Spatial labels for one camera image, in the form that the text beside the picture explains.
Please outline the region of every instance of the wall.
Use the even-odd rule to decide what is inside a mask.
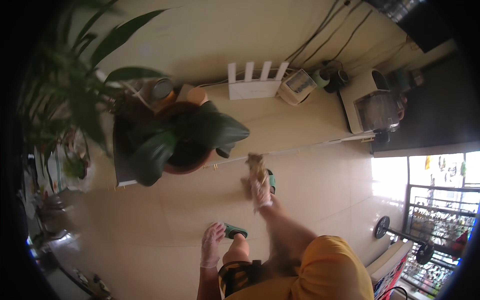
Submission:
[[[424,85],[407,93],[400,128],[374,152],[480,141],[480,106],[459,56],[423,70]]]
[[[171,8],[138,30],[126,44],[101,61],[99,67],[109,73],[128,65],[145,66],[169,74],[176,82],[210,83],[226,78],[230,62],[237,62],[238,70],[247,61],[255,61],[257,68],[261,68],[264,60],[272,60],[273,67],[278,66],[316,30],[333,2],[120,0],[116,5],[123,14],[102,16],[92,27],[100,38],[91,46],[96,46],[111,28],[122,22],[153,10]],[[342,10],[293,66],[299,66],[313,53],[357,2],[352,1]],[[305,67],[336,55],[370,9],[367,3],[360,5]],[[92,15],[80,12],[74,16],[71,40]],[[379,67],[386,72],[401,65],[421,66],[424,61],[435,60],[455,48],[450,41],[427,54],[411,50],[410,46],[399,50],[398,45],[405,39],[406,34],[398,26],[374,10],[338,59],[351,75],[381,61],[385,62]],[[90,47],[84,58],[94,48]]]

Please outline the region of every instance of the gloved hand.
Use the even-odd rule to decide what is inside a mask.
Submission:
[[[216,268],[220,255],[218,255],[218,244],[225,237],[225,226],[222,223],[213,223],[205,230],[202,238],[201,268]]]
[[[261,184],[254,172],[250,173],[249,181],[252,187],[253,210],[258,211],[262,206],[272,206],[272,195],[270,194],[270,181],[265,171],[266,180]]]

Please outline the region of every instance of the terracotta pot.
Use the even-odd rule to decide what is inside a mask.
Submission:
[[[199,106],[195,103],[181,101],[167,105],[155,116],[155,119],[169,121],[183,113],[193,113]],[[170,174],[188,174],[201,168],[212,154],[212,149],[191,140],[179,141],[175,152],[167,161],[164,171]]]

